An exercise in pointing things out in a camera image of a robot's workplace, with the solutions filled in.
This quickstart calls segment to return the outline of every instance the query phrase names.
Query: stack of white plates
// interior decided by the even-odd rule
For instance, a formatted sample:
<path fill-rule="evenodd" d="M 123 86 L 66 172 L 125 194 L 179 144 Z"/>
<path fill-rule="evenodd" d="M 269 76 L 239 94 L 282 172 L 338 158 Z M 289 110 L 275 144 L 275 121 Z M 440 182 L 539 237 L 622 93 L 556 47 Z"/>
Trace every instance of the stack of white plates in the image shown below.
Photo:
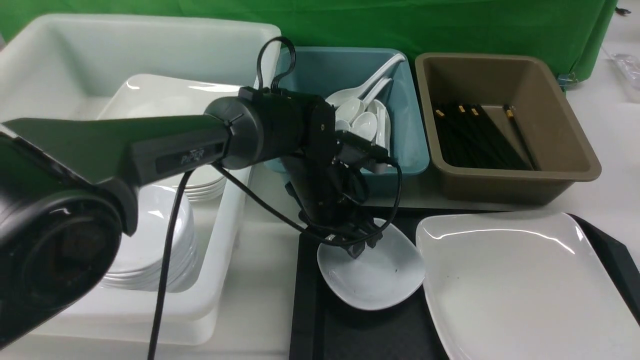
<path fill-rule="evenodd" d="M 174 197 L 175 190 L 165 186 L 151 185 L 140 190 L 138 228 L 133 236 L 122 236 L 118 255 L 102 279 L 103 287 L 148 291 L 158 289 Z M 197 248 L 193 210 L 183 196 L 173 232 L 168 291 L 177 288 L 191 273 L 198 257 Z"/>
<path fill-rule="evenodd" d="M 178 188 L 180 179 L 182 179 L 182 174 L 169 177 L 156 184 L 176 189 Z M 187 195 L 190 202 L 215 199 L 225 191 L 226 183 L 227 178 L 215 168 L 212 166 L 203 166 L 193 172 L 184 189 L 184 194 Z"/>

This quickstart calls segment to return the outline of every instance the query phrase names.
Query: square white plate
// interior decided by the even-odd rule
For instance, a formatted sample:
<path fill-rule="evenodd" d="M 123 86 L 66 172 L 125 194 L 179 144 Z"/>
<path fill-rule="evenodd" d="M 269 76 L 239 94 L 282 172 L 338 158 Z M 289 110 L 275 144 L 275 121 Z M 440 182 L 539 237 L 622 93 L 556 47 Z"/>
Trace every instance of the square white plate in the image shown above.
<path fill-rule="evenodd" d="M 381 226 L 385 220 L 374 219 Z M 368 245 L 357 259 L 341 247 L 320 244 L 317 262 L 331 290 L 350 306 L 380 310 L 407 299 L 424 279 L 420 253 L 397 227 L 389 225 L 372 249 Z"/>
<path fill-rule="evenodd" d="M 237 96 L 239 89 L 237 85 L 139 74 L 120 87 L 98 119 L 202 114 L 213 100 Z"/>
<path fill-rule="evenodd" d="M 416 232 L 451 360 L 640 359 L 640 327 L 570 216 L 447 215 Z"/>

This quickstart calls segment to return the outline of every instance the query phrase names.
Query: black cable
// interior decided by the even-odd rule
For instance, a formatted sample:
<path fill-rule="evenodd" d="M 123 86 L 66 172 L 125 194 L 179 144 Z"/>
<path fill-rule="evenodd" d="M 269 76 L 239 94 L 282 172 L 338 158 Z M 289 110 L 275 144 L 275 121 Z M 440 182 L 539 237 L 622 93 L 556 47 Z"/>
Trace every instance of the black cable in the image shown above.
<path fill-rule="evenodd" d="M 160 333 L 160 323 L 162 321 L 162 310 L 164 308 L 164 295 L 166 294 L 166 280 L 169 275 L 169 262 L 171 260 L 171 247 L 173 245 L 173 232 L 175 230 L 175 223 L 178 219 L 178 212 L 180 211 L 180 204 L 182 202 L 182 194 L 187 186 L 187 181 L 191 177 L 192 171 L 187 171 L 180 180 L 178 190 L 175 192 L 175 198 L 173 200 L 173 208 L 171 210 L 171 217 L 169 218 L 169 226 L 166 231 L 166 238 L 164 239 L 164 252 L 162 255 L 162 265 L 160 268 L 160 284 L 158 284 L 158 297 L 156 300 L 156 312 L 154 313 L 154 324 L 151 328 L 151 339 L 149 340 L 149 350 L 147 352 L 147 359 L 153 360 L 156 356 L 156 347 L 158 344 L 158 335 Z"/>
<path fill-rule="evenodd" d="M 398 163 L 393 161 L 393 160 L 389 161 L 389 165 L 393 166 L 397 170 L 398 184 L 397 184 L 397 190 L 396 190 L 397 191 L 396 192 L 396 200 L 394 201 L 394 206 L 391 209 L 391 215 L 386 220 L 386 222 L 382 226 L 380 226 L 378 228 L 378 230 L 376 230 L 375 232 L 373 232 L 371 234 L 367 234 L 367 235 L 365 235 L 365 236 L 363 236 L 361 238 L 352 239 L 352 240 L 346 240 L 346 241 L 331 241 L 331 240 L 327 240 L 326 238 L 322 238 L 322 237 L 320 237 L 320 236 L 318 236 L 318 235 L 316 235 L 314 233 L 311 233 L 310 231 L 306 230 L 302 226 L 296 224 L 291 219 L 289 219 L 286 216 L 284 216 L 283 214 L 281 214 L 278 210 L 272 208 L 269 204 L 267 204 L 262 199 L 260 199 L 260 197 L 258 197 L 258 195 L 256 195 L 253 191 L 251 191 L 249 189 L 249 187 L 247 187 L 245 184 L 240 182 L 240 180 L 236 179 L 236 177 L 234 177 L 228 171 L 226 171 L 220 164 L 218 164 L 218 163 L 211 164 L 211 166 L 213 166 L 219 173 L 221 173 L 223 176 L 225 176 L 227 179 L 229 179 L 229 181 L 231 181 L 234 185 L 239 187 L 240 190 L 244 191 L 247 195 L 249 195 L 250 198 L 252 198 L 255 202 L 258 203 L 258 205 L 262 206 L 266 211 L 270 212 L 273 216 L 275 216 L 278 219 L 280 219 L 281 221 L 285 222 L 287 225 L 293 227 L 295 230 L 297 230 L 297 231 L 299 231 L 299 232 L 301 232 L 303 234 L 306 234 L 307 236 L 309 236 L 309 237 L 313 238 L 314 240 L 318 241 L 319 243 L 323 243 L 323 244 L 329 245 L 329 246 L 341 246 L 341 247 L 354 245 L 356 243 L 360 243 L 362 241 L 366 241 L 368 239 L 371 239 L 371 238 L 379 235 L 395 219 L 398 207 L 400 206 L 400 193 L 402 192 L 402 170 L 400 169 L 400 165 L 398 165 Z M 318 229 L 330 231 L 332 234 L 339 234 L 339 235 L 341 235 L 343 237 L 350 235 L 350 233 L 339 231 L 339 230 L 333 229 L 331 227 L 318 226 L 318 225 L 311 225 L 311 226 L 312 227 L 316 227 Z"/>
<path fill-rule="evenodd" d="M 280 80 L 285 76 L 289 75 L 290 73 L 292 73 L 293 69 L 296 67 L 296 48 L 293 46 L 293 43 L 291 42 L 291 40 L 289 40 L 289 38 L 275 37 L 267 41 L 267 43 L 262 46 L 262 49 L 260 49 L 260 52 L 258 53 L 258 61 L 256 64 L 256 71 L 257 71 L 257 77 L 258 77 L 258 90 L 262 90 L 262 87 L 264 86 L 264 81 L 262 79 L 262 57 L 264 56 L 264 52 L 266 51 L 267 46 L 274 41 L 279 41 L 287 47 L 287 49 L 289 50 L 289 57 L 291 58 L 291 60 L 289 62 L 289 68 L 287 69 L 287 71 L 273 78 L 271 82 L 271 90 L 272 91 L 277 90 Z"/>

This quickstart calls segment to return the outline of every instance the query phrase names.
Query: green cloth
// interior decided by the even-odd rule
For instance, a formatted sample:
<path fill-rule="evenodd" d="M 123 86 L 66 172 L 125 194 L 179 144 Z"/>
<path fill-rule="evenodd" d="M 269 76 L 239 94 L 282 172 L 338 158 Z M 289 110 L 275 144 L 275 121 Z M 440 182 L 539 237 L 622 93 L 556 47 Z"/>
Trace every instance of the green cloth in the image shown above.
<path fill-rule="evenodd" d="M 296 45 L 535 56 L 586 79 L 616 0 L 0 0 L 9 40 L 45 13 L 131 13 L 267 22 Z"/>

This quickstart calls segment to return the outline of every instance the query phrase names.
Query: white table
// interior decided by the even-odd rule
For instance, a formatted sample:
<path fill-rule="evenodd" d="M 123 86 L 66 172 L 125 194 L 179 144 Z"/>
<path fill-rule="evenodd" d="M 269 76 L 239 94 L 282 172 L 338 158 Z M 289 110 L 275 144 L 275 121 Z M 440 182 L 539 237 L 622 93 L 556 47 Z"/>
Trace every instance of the white table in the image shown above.
<path fill-rule="evenodd" d="M 640 2 L 615 16 L 604 47 L 640 57 Z M 573 185 L 547 208 L 574 213 L 627 245 L 640 265 L 640 95 L 626 91 L 604 52 L 591 78 L 567 94 L 600 162 L 602 175 Z M 257 166 L 252 189 L 291 218 L 297 205 L 280 177 Z M 401 205 L 423 208 L 516 209 L 443 199 L 433 174 L 407 181 Z M 372 204 L 389 205 L 390 199 Z M 158 359 L 285 359 L 289 352 L 298 234 L 248 200 L 212 339 L 197 347 L 160 345 Z M 26 336 L 0 359 L 144 359 L 146 343 Z"/>

